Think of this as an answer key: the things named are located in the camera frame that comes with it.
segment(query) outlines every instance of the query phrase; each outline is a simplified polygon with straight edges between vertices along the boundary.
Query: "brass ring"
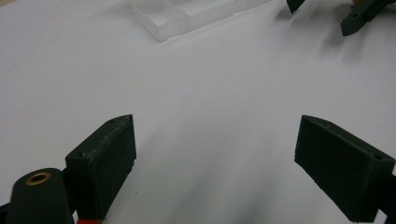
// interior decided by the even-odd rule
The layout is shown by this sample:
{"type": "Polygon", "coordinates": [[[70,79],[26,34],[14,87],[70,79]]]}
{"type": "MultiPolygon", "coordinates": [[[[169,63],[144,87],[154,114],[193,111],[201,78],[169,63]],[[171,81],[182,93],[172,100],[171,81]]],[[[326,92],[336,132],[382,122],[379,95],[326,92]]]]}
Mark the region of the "brass ring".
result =
{"type": "Polygon", "coordinates": [[[26,185],[29,186],[34,186],[34,185],[39,185],[41,183],[46,182],[48,179],[50,179],[50,173],[48,172],[43,172],[43,173],[38,173],[35,175],[31,175],[27,180],[26,180],[26,185]]]}

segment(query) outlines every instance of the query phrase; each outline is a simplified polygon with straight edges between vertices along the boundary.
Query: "white plastic tray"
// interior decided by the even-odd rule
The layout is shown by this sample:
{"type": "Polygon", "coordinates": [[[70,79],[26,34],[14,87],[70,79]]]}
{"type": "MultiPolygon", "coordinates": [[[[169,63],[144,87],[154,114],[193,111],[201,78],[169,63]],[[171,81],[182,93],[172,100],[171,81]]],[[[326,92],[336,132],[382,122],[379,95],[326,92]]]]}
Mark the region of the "white plastic tray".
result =
{"type": "Polygon", "coordinates": [[[136,0],[136,19],[159,41],[185,34],[272,0],[136,0]]]}

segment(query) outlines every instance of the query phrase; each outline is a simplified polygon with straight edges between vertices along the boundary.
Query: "white surface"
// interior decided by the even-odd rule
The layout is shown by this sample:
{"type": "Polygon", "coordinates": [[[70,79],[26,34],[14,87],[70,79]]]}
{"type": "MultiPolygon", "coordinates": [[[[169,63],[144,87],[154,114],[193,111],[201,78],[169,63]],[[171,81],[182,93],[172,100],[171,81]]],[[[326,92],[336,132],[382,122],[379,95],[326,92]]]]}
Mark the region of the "white surface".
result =
{"type": "Polygon", "coordinates": [[[136,19],[159,41],[221,21],[271,0],[133,0],[136,19]]]}
{"type": "Polygon", "coordinates": [[[137,161],[107,223],[349,223],[293,162],[302,114],[396,157],[395,10],[344,38],[349,10],[276,0],[158,43],[122,0],[0,7],[0,204],[133,113],[137,161]]]}

